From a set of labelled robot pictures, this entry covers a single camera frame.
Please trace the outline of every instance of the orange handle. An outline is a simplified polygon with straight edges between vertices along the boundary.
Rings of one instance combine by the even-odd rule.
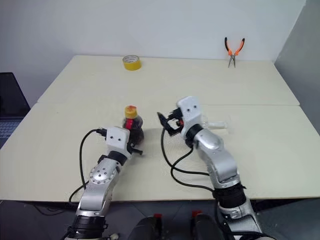
[[[241,44],[240,44],[240,47],[238,48],[238,50],[237,50],[237,51],[235,51],[234,55],[238,56],[239,52],[240,52],[240,51],[241,51],[241,49],[244,47],[244,45],[245,45],[245,39],[244,39],[244,38],[242,38],[242,40],[241,40]]]
[[[228,51],[228,55],[231,56],[232,55],[232,51],[228,45],[228,39],[227,37],[224,38],[224,46],[225,46],[225,49]]]

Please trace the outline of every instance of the yellow bottle cap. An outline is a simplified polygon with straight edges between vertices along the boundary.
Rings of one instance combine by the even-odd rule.
[[[136,106],[126,106],[124,109],[124,114],[127,119],[134,119],[138,116],[137,107]]]

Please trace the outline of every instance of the white table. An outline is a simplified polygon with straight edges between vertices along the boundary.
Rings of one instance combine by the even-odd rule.
[[[210,199],[209,192],[184,187],[170,176],[160,149],[161,128],[156,111],[174,103],[139,108],[145,119],[144,156],[126,163],[113,192],[113,201]],[[319,197],[320,137],[299,106],[203,105],[212,121],[224,120],[228,130],[216,130],[235,157],[250,198]],[[80,184],[79,145],[96,127],[119,125],[123,109],[83,104],[37,103],[0,151],[0,199],[67,201]],[[177,159],[188,149],[181,138],[165,138],[168,157]],[[104,154],[103,138],[92,135],[83,147],[84,175]],[[180,166],[203,170],[196,153]],[[210,186],[208,177],[177,173],[178,178]]]
[[[137,105],[144,119],[144,156],[126,164],[113,201],[211,198],[205,190],[175,183],[161,154],[156,112],[167,114],[187,95],[199,97],[210,121],[229,123],[217,133],[235,157],[249,197],[319,197],[313,186],[320,181],[320,137],[274,65],[227,66],[220,60],[142,58],[141,69],[127,71],[121,57],[74,57],[0,150],[0,199],[67,201],[81,184],[83,136],[97,127],[119,126],[129,104]],[[179,136],[165,141],[172,160],[187,151]],[[105,152],[102,137],[87,138],[85,178]],[[205,170],[196,153],[181,165]],[[203,176],[177,176],[210,185]]]
[[[175,103],[198,96],[209,105],[290,105],[299,102],[271,61],[141,58],[136,71],[122,57],[75,56],[39,103]]]

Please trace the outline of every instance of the red label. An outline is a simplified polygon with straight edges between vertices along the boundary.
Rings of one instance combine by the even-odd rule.
[[[126,122],[125,122],[125,128],[131,130],[133,123],[134,123],[133,119],[127,119]]]

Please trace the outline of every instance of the laptop keyboard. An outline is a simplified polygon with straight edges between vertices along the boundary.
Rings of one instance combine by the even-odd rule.
[[[0,139],[7,139],[18,127],[19,121],[0,121]]]

